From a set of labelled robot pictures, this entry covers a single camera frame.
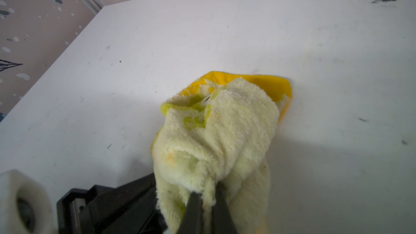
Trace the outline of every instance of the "white paint splatter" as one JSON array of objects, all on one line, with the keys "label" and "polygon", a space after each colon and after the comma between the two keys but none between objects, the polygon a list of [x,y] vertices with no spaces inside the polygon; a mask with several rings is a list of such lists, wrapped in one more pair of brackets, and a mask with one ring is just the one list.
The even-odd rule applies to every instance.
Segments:
[{"label": "white paint splatter", "polygon": [[18,74],[16,74],[16,76],[18,76],[19,78],[22,78],[25,81],[30,80],[30,76],[25,74],[25,73],[18,73]]}]

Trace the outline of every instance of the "white plastic part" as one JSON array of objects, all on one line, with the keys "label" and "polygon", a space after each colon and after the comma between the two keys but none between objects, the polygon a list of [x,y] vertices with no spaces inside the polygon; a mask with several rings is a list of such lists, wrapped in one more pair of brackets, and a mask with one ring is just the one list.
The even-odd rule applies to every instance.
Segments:
[{"label": "white plastic part", "polygon": [[[34,229],[29,231],[21,220],[18,199],[33,210]],[[18,170],[0,174],[0,233],[52,234],[52,207],[44,188]]]}]

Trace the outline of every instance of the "white table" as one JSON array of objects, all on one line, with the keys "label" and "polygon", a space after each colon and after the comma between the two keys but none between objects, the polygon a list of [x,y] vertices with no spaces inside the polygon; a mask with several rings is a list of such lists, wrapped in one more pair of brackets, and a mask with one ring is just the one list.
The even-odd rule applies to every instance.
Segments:
[{"label": "white table", "polygon": [[290,79],[272,233],[416,233],[416,0],[106,6],[0,123],[0,172],[54,204],[152,171],[159,105],[211,70]]}]

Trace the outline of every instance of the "yellow fabric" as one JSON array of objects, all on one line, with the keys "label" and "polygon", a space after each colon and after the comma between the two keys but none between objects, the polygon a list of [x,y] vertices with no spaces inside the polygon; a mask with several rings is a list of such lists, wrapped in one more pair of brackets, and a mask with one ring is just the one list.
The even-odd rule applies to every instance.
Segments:
[{"label": "yellow fabric", "polygon": [[210,231],[215,185],[239,234],[265,233],[270,172],[265,159],[292,92],[268,75],[210,72],[161,105],[166,117],[152,145],[158,206],[175,233],[190,192],[202,194]]}]

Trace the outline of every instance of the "cloth rag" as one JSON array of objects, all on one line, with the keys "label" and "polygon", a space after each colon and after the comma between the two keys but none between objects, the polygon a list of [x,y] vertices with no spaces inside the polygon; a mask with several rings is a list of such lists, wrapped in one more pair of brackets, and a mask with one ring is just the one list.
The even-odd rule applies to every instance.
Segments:
[{"label": "cloth rag", "polygon": [[191,192],[202,195],[204,229],[210,233],[219,181],[237,232],[267,232],[265,154],[291,99],[286,79],[210,72],[161,105],[166,120],[151,153],[158,208],[172,233]]}]

